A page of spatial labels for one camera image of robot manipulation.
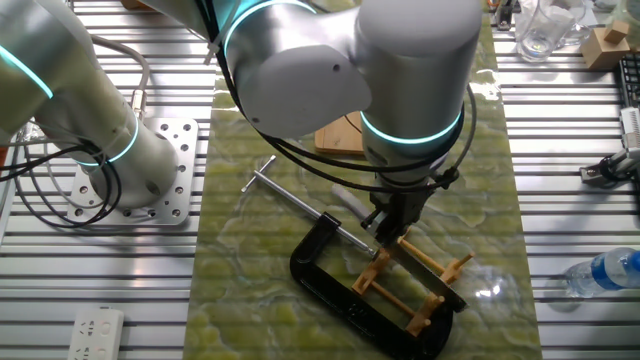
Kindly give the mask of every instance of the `slotted metal table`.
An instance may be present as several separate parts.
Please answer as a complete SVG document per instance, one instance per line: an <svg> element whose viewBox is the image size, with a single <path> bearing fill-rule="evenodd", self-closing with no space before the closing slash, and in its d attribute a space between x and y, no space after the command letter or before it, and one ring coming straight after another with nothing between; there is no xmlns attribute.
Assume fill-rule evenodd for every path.
<svg viewBox="0 0 640 360"><path fill-rule="evenodd" d="M76 0L89 31L140 51L153 70L148 117L199 123L191 219L180 228L62 233L15 198L0 247L0 359L66 359L75 314L110 306L124 311L121 359L181 359L198 231L216 67L207 46L181 25L120 2ZM632 187L583 186L578 167L621 148L614 77L587 72L575 47L539 65L515 54L513 32L494 33L531 281L545 359L640 359L640 292L608 293L572 312L549 280L572 264L619 246L640 246ZM112 81L130 96L139 67L96 47ZM75 164L54 162L71 188ZM66 210L44 170L38 179ZM23 179L29 199L39 204Z"/></svg>

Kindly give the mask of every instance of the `metal mounting plate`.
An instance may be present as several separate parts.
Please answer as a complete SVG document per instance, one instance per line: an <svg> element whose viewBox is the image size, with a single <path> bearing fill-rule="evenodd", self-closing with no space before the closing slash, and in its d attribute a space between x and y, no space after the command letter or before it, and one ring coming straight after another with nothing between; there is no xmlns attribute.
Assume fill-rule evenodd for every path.
<svg viewBox="0 0 640 360"><path fill-rule="evenodd" d="M193 119L179 118L152 118L146 119L144 123L147 128L167 138L176 149L178 176L171 189L155 203L140 209L118 208L96 223L98 226L175 226L180 225L189 216L198 123ZM183 145L188 146L185 147L186 151L182 150ZM102 201L91 187L89 176L80 166L76 170L71 198L77 204L87 206ZM79 209L70 204L67 212L71 220L87 221L96 214L97 209Z"/></svg>

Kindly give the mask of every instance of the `power outlet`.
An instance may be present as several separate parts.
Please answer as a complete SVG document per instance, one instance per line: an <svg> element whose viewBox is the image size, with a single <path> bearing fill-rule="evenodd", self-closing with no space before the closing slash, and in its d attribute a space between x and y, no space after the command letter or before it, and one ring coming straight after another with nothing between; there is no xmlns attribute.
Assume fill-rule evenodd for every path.
<svg viewBox="0 0 640 360"><path fill-rule="evenodd" d="M124 313L114 309L83 310L76 316L68 360L117 360Z"/></svg>

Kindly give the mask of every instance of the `bottle cap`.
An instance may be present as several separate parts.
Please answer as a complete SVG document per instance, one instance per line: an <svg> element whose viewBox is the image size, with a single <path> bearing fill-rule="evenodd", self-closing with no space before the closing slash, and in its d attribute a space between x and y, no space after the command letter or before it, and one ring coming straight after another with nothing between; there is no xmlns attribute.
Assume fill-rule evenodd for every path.
<svg viewBox="0 0 640 360"><path fill-rule="evenodd" d="M640 272L640 251L636 251L631 255L631 267Z"/></svg>

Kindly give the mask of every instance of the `wooden cube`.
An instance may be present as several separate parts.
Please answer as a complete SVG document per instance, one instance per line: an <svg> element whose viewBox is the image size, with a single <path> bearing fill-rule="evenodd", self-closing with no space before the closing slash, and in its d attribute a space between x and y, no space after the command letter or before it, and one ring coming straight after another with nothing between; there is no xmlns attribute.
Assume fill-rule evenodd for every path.
<svg viewBox="0 0 640 360"><path fill-rule="evenodd" d="M625 54L631 52L631 48L624 38L617 44L605 40L607 33L616 38L617 35L612 35L615 31L617 30L593 29L589 39L582 44L580 51L589 70L612 69Z"/></svg>
<svg viewBox="0 0 640 360"><path fill-rule="evenodd" d="M610 43L619 44L627 35L629 35L629 24L615 20L611 25L607 26L604 39Z"/></svg>
<svg viewBox="0 0 640 360"><path fill-rule="evenodd" d="M139 2L138 0L120 0L122 6L124 6L127 10L134 9L151 9L147 5Z"/></svg>

